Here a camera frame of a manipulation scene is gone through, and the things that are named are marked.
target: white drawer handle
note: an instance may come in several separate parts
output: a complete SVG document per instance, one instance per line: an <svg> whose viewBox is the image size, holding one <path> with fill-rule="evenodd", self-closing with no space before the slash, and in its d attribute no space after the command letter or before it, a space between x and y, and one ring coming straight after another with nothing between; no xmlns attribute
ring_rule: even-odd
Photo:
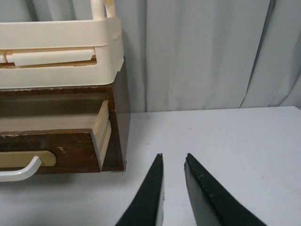
<svg viewBox="0 0 301 226"><path fill-rule="evenodd" d="M23 169L0 172L0 182L25 180L31 177L41 164L41 159L38 156L34 156L31 162Z"/></svg>

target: white table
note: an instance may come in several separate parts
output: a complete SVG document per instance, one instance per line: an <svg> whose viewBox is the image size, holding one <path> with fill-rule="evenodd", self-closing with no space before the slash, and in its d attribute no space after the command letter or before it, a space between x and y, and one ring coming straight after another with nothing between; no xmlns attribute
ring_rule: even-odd
<svg viewBox="0 0 301 226"><path fill-rule="evenodd" d="M164 158L165 226L195 225L187 153L267 225L301 226L301 111L295 107L134 113L126 172L1 183L0 225L113 226L157 153Z"/></svg>

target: storage cabinet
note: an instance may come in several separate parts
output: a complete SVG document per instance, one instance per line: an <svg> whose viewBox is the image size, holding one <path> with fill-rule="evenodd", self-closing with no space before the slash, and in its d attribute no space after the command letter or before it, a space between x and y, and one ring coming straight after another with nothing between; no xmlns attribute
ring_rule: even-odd
<svg viewBox="0 0 301 226"><path fill-rule="evenodd" d="M37 173L121 171L129 122L125 63L109 85L0 89L0 156L51 152L55 165ZM17 169L0 162L1 171Z"/></svg>

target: black foam piece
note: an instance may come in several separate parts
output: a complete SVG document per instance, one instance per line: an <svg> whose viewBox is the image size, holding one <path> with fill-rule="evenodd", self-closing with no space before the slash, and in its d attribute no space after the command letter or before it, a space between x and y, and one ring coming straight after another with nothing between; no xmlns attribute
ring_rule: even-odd
<svg viewBox="0 0 301 226"><path fill-rule="evenodd" d="M186 158L185 175L198 226L266 226L242 206L190 153Z"/></svg>
<svg viewBox="0 0 301 226"><path fill-rule="evenodd" d="M135 198L116 226L162 225L163 190L163 157L158 154Z"/></svg>

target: curtain fold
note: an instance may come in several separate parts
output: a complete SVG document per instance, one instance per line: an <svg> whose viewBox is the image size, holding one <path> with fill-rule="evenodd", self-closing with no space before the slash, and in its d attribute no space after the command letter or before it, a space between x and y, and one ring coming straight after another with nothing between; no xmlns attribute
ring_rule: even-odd
<svg viewBox="0 0 301 226"><path fill-rule="evenodd" d="M285 73L290 62L293 65L292 55L301 30L300 11L301 1L276 1L250 87L241 107L277 104L275 95L277 96L281 83L290 80L290 76Z"/></svg>
<svg viewBox="0 0 301 226"><path fill-rule="evenodd" d="M301 0L115 5L132 112L301 106ZM0 1L0 23L86 19L90 0Z"/></svg>
<svg viewBox="0 0 301 226"><path fill-rule="evenodd" d="M269 0L148 1L147 111L238 108Z"/></svg>

